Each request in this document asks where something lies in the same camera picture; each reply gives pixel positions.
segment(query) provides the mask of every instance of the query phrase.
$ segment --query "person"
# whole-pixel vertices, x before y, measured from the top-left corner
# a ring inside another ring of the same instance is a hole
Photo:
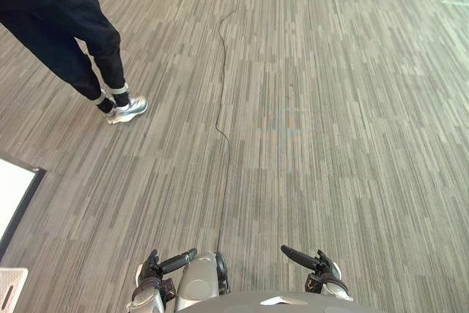
[[[105,113],[109,123],[127,122],[147,110],[145,97],[129,97],[120,35],[98,0],[0,0],[0,22],[51,71]],[[76,38],[86,43],[111,99],[101,89]]]

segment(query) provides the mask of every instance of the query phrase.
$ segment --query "black cable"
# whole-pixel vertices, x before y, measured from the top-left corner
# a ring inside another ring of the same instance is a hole
[[[220,251],[220,242],[221,242],[221,233],[222,233],[222,228],[223,228],[223,219],[224,219],[224,211],[225,211],[225,201],[226,201],[226,189],[228,186],[228,174],[229,174],[229,166],[231,165],[231,158],[232,158],[232,147],[231,144],[229,143],[228,136],[220,130],[218,127],[218,123],[220,122],[220,114],[221,114],[221,107],[223,103],[223,96],[224,96],[224,91],[225,91],[225,73],[226,73],[226,43],[224,37],[221,35],[221,27],[223,26],[223,23],[227,18],[229,18],[231,15],[233,15],[235,12],[237,12],[238,7],[240,6],[240,1],[236,0],[236,7],[230,10],[227,15],[225,15],[219,25],[218,25],[218,35],[220,36],[221,43],[223,45],[223,68],[221,72],[221,94],[220,94],[220,105],[218,107],[218,115],[217,115],[217,120],[215,122],[215,129],[225,138],[226,143],[228,144],[228,164],[226,165],[226,175],[225,175],[225,189],[223,192],[223,204],[221,205],[221,217],[220,217],[220,230],[218,232],[218,241],[217,241],[217,251]]]

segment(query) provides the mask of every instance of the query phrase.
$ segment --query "black pants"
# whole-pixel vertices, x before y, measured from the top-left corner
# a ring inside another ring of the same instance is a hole
[[[125,86],[119,32],[101,12],[98,0],[54,0],[29,11],[0,12],[0,22],[58,77],[90,100],[101,97],[89,57],[75,38],[86,42],[105,83]]]

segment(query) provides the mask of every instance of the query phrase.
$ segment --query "white sneaker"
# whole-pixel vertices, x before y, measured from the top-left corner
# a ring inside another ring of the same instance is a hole
[[[130,99],[126,106],[115,106],[106,114],[106,120],[110,124],[131,121],[137,115],[143,114],[148,108],[145,97],[135,97]]]

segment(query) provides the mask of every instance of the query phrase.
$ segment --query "sock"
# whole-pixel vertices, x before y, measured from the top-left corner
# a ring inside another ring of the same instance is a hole
[[[97,108],[106,114],[110,112],[113,107],[114,104],[108,98],[104,98],[104,100],[97,105]]]
[[[112,95],[112,96],[114,97],[114,100],[116,101],[117,106],[126,106],[127,104],[130,103],[128,92],[124,92],[119,95]]]

